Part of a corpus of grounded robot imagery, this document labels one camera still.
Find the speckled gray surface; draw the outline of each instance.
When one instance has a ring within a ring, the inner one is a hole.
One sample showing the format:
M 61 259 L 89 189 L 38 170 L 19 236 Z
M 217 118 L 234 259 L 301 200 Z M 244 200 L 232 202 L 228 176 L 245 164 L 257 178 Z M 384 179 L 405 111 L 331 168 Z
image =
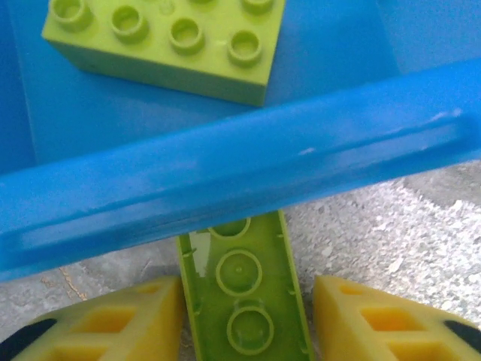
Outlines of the speckled gray surface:
M 481 163 L 378 184 L 286 210 L 311 319 L 315 274 L 337 275 L 481 325 Z M 39 314 L 179 273 L 173 240 L 0 284 L 0 339 Z M 193 359 L 188 331 L 181 359 Z

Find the yellow plastic piece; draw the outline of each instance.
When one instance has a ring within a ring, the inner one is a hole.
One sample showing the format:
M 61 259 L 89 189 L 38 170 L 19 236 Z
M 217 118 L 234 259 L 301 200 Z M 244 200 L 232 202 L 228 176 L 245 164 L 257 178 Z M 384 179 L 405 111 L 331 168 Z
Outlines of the yellow plastic piece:
M 481 360 L 475 325 L 340 278 L 316 277 L 314 314 L 325 361 Z M 446 321 L 469 328 L 472 346 Z
M 286 0 L 50 0 L 43 36 L 77 67 L 262 105 Z
M 177 361 L 184 314 L 180 278 L 159 278 L 43 315 L 57 323 L 14 361 Z

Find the rectangular hole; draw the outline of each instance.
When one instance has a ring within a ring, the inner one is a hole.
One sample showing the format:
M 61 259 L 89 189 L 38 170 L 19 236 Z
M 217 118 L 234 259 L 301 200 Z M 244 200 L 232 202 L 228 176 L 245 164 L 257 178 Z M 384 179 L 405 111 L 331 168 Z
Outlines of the rectangular hole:
M 347 284 L 343 284 L 341 287 L 339 287 L 339 290 L 345 295 L 358 296 L 362 294 L 361 290 L 358 290 L 355 287 L 348 286 Z
M 72 332 L 118 333 L 121 332 L 136 312 L 135 307 L 110 306 L 96 308 L 88 313 Z
M 374 331 L 423 330 L 409 313 L 400 308 L 365 308 L 361 314 Z
M 398 361 L 455 361 L 452 352 L 440 342 L 396 342 L 389 349 Z
M 105 347 L 86 347 L 85 344 L 55 347 L 39 357 L 39 361 L 99 361 L 107 351 Z
M 139 293 L 146 293 L 146 294 L 153 294 L 160 290 L 160 287 L 162 284 L 156 283 L 156 284 L 145 284 L 143 286 L 137 287 L 135 290 Z

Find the green brick underside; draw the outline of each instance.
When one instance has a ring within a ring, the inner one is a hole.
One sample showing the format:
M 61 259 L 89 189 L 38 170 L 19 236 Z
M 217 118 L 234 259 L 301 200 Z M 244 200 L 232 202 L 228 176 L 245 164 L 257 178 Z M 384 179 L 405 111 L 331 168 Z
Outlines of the green brick underside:
M 314 361 L 283 213 L 253 217 L 247 233 L 239 239 L 219 240 L 211 236 L 210 241 L 206 241 L 206 235 L 209 233 L 204 230 L 177 239 L 197 360 Z M 262 282 L 248 296 L 229 296 L 216 282 L 216 264 L 230 250 L 248 250 L 262 265 Z M 196 263 L 206 258 L 205 275 L 201 277 Z M 274 324 L 271 346 L 252 356 L 238 353 L 226 335 L 226 325 L 233 310 L 248 302 L 265 305 Z
M 206 4 L 178 0 L 175 12 L 169 15 L 161 14 L 158 2 L 86 3 L 94 16 L 86 29 L 66 31 L 48 14 L 42 32 L 78 68 L 234 102 L 263 104 L 285 0 L 275 0 L 272 9 L 261 15 L 247 12 L 241 0 Z M 110 19 L 123 5 L 135 6 L 149 24 L 149 33 L 140 43 L 125 44 L 113 32 Z M 194 20 L 204 33 L 204 47 L 193 55 L 180 55 L 169 41 L 172 25 L 183 18 Z M 254 32 L 261 42 L 262 57 L 251 68 L 241 68 L 228 59 L 227 43 L 239 31 Z

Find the lego duplo brick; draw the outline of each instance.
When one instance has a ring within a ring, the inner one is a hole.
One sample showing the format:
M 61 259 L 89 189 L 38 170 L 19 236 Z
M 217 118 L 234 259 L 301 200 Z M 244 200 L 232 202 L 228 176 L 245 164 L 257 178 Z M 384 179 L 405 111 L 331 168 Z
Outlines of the lego duplo brick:
M 325 361 L 481 361 L 481 331 L 454 314 L 331 276 L 313 293 Z
M 285 0 L 50 0 L 43 36 L 77 67 L 262 105 Z
M 177 244 L 198 361 L 314 360 L 281 212 Z
M 0 344 L 1 361 L 177 361 L 185 306 L 163 277 L 45 314 Z

